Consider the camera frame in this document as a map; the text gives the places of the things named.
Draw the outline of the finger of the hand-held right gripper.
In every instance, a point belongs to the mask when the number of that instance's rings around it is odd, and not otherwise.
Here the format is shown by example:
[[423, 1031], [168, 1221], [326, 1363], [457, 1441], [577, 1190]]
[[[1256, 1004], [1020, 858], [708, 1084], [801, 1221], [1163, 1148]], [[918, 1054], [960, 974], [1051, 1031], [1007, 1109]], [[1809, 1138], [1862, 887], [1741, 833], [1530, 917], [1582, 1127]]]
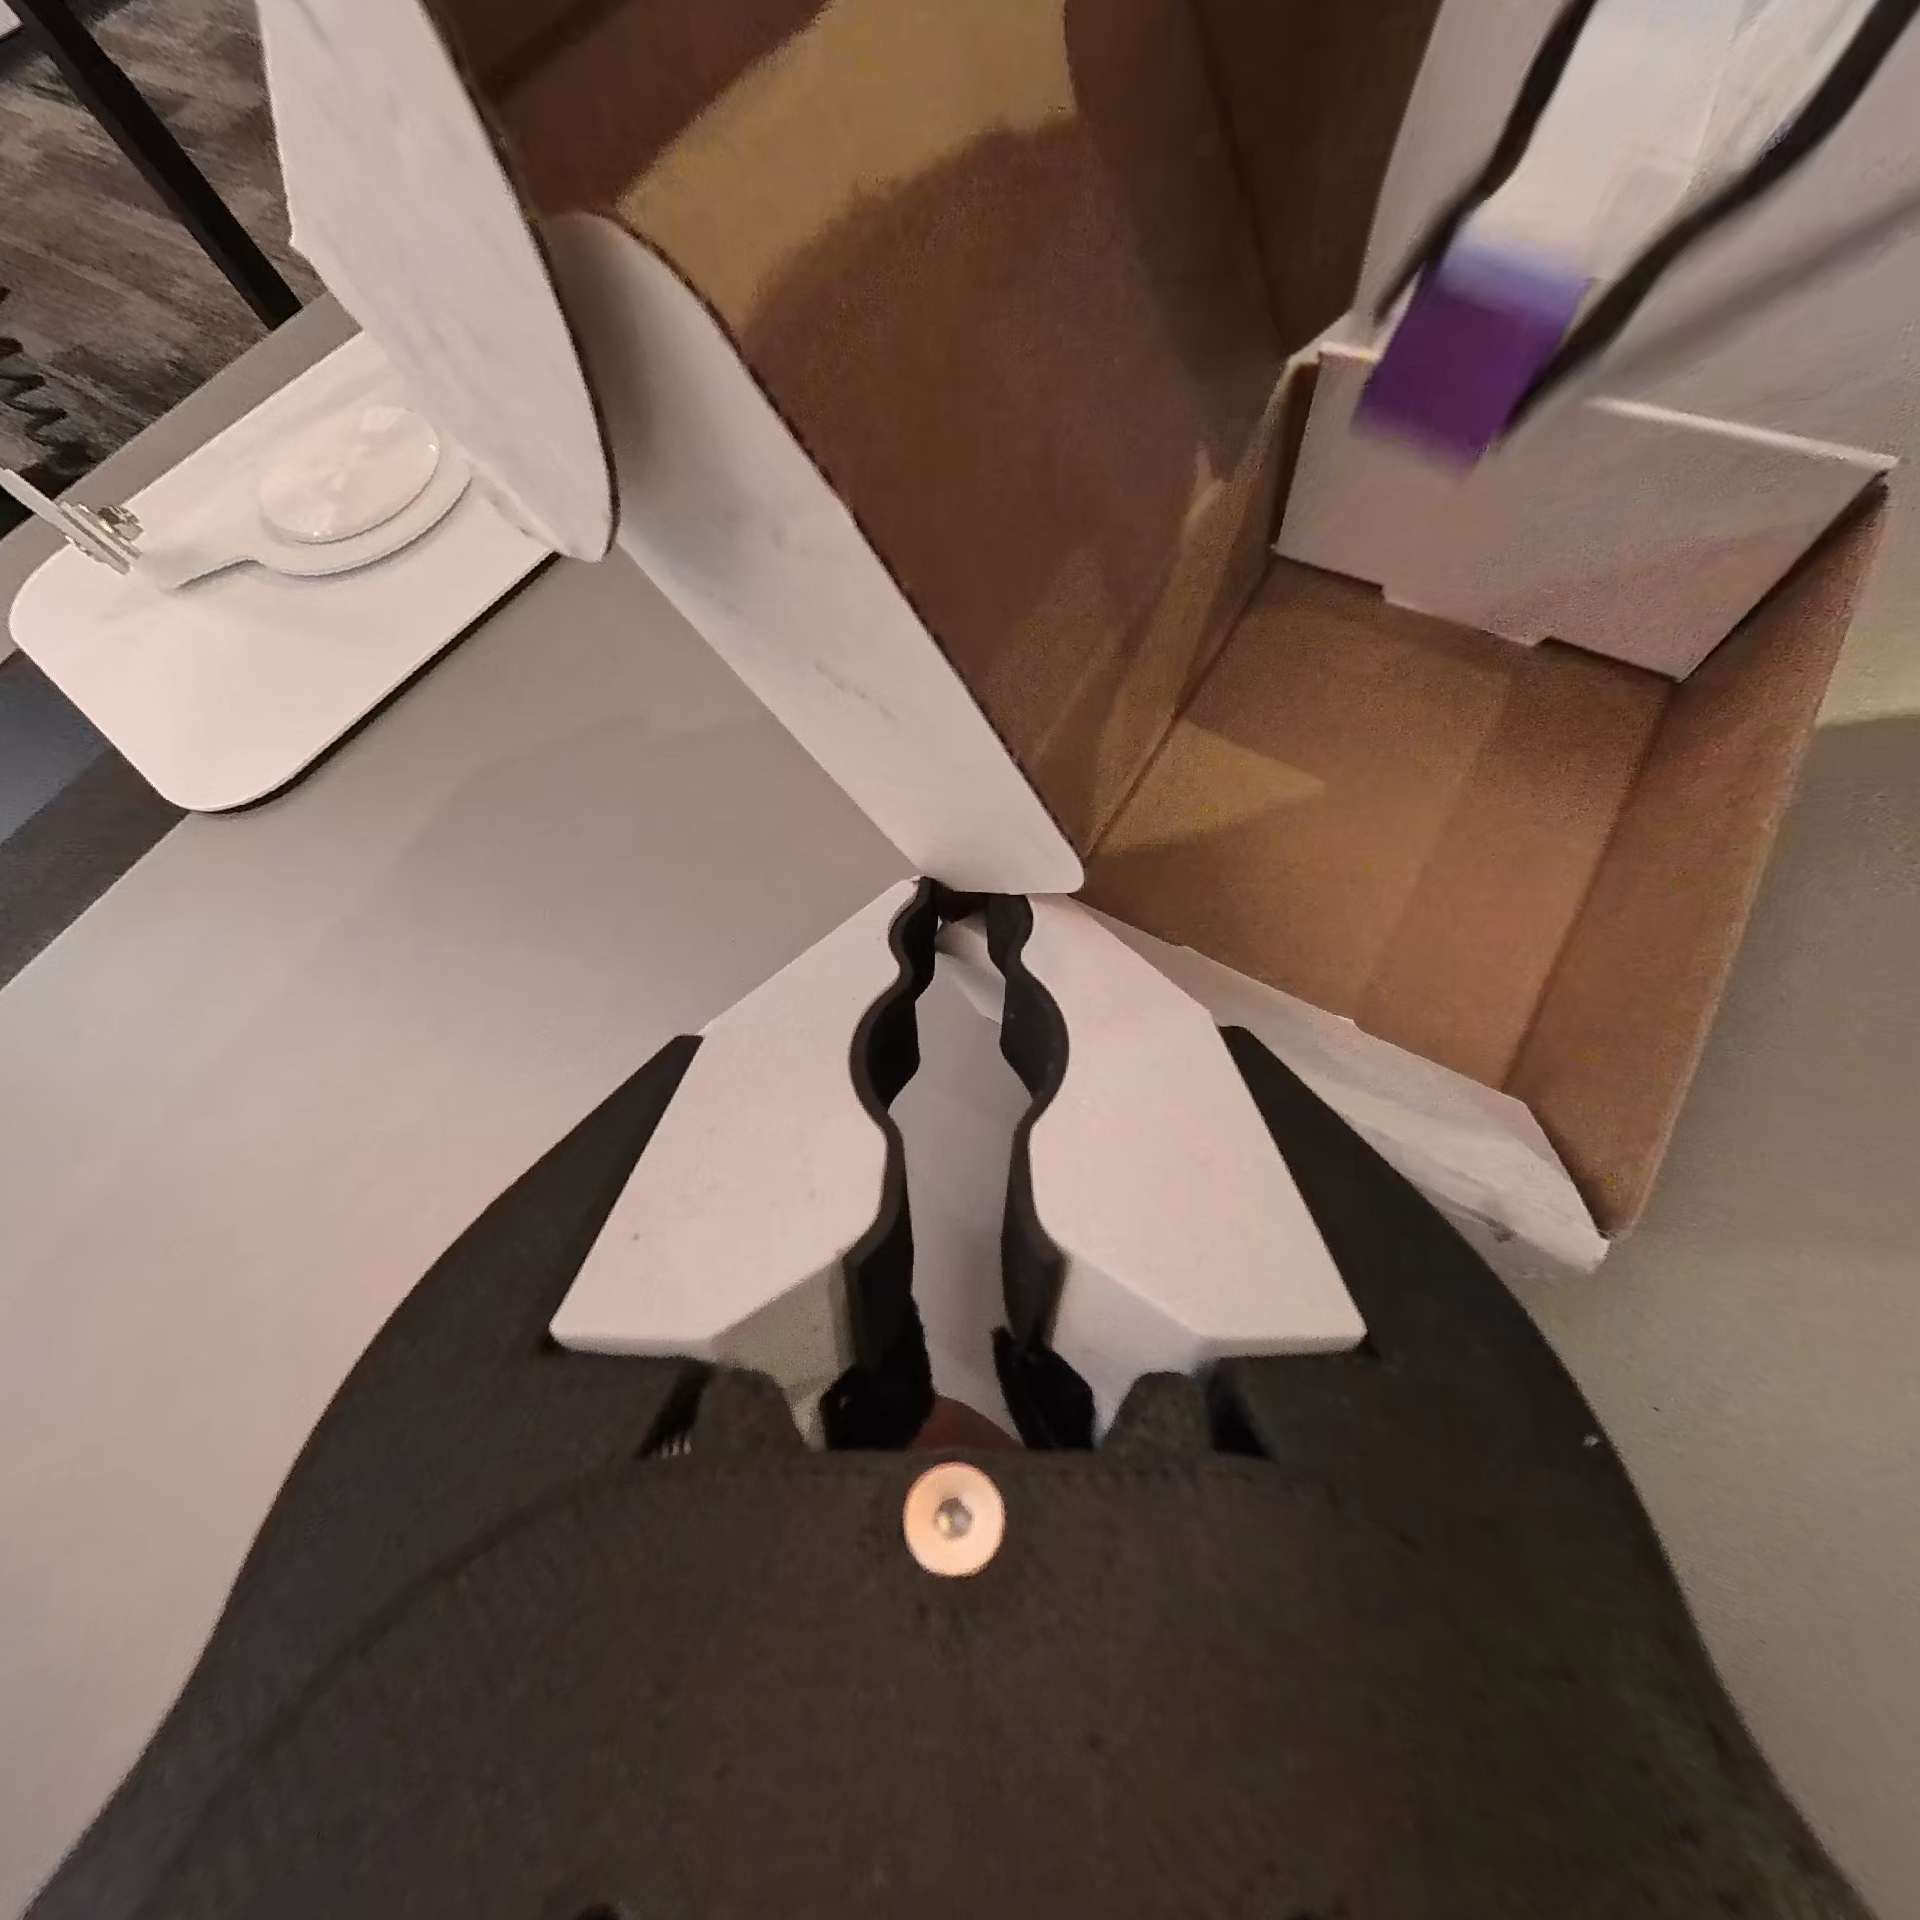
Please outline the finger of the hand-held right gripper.
[[1378, 326], [1404, 265], [1433, 221], [1484, 167], [1530, 62], [1561, 46], [1561, 23], [1583, 5], [1564, 0], [1447, 0], [1386, 148], [1378, 204], [1368, 225], [1368, 265], [1355, 289], [1355, 326]]
[[1912, 225], [1912, 0], [1741, 5], [1695, 179], [1561, 349], [1561, 398], [1710, 389]]

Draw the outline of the white cardboard box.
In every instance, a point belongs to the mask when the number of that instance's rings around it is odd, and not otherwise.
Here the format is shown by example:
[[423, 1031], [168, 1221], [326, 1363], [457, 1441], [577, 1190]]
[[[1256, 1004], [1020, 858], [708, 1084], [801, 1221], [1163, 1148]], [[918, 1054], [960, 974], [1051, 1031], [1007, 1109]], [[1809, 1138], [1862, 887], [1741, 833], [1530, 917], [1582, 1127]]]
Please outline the white cardboard box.
[[288, 243], [927, 878], [1071, 895], [1522, 1109], [1640, 1221], [1878, 552], [1870, 451], [1347, 435], [1440, 5], [262, 5]]

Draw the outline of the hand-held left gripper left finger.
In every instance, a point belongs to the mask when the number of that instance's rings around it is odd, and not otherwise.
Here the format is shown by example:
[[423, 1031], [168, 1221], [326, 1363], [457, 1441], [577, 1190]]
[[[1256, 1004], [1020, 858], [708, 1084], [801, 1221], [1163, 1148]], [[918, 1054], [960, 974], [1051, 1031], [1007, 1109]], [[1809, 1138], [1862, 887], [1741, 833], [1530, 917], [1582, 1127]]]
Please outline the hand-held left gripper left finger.
[[911, 1336], [900, 1084], [918, 1068], [934, 887], [900, 878], [723, 1004], [552, 1313], [564, 1357], [761, 1374]]

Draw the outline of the purple cube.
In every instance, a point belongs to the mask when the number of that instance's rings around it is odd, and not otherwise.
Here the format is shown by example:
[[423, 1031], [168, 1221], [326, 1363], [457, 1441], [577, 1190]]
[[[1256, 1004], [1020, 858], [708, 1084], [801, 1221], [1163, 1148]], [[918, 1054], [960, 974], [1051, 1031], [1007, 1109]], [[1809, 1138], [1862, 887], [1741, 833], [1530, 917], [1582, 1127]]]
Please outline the purple cube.
[[1473, 465], [1564, 349], [1583, 289], [1595, 280], [1561, 256], [1451, 243], [1357, 381], [1355, 425]]

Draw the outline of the black metal table frame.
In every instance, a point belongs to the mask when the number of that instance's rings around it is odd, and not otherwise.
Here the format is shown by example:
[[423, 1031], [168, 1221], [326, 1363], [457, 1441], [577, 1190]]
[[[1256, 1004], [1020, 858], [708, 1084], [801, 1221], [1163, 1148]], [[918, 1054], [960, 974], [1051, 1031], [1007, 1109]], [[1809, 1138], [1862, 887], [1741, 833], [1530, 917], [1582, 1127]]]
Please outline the black metal table frame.
[[192, 163], [192, 148], [164, 131], [144, 85], [99, 49], [72, 0], [4, 0], [19, 36], [53, 62], [72, 96], [110, 135], [135, 179], [164, 199], [164, 216], [192, 234], [192, 250], [223, 280], [223, 289], [275, 334], [294, 318], [294, 289]]

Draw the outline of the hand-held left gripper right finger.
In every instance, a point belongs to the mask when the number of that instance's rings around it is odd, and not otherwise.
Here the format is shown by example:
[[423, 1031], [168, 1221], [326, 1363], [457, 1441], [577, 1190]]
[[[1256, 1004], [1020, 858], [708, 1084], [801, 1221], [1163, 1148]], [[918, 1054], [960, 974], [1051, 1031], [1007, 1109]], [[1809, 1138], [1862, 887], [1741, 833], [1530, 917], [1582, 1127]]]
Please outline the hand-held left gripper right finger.
[[1007, 1331], [1088, 1394], [1212, 1363], [1355, 1357], [1355, 1291], [1201, 1001], [1078, 899], [988, 899], [1010, 1127]]

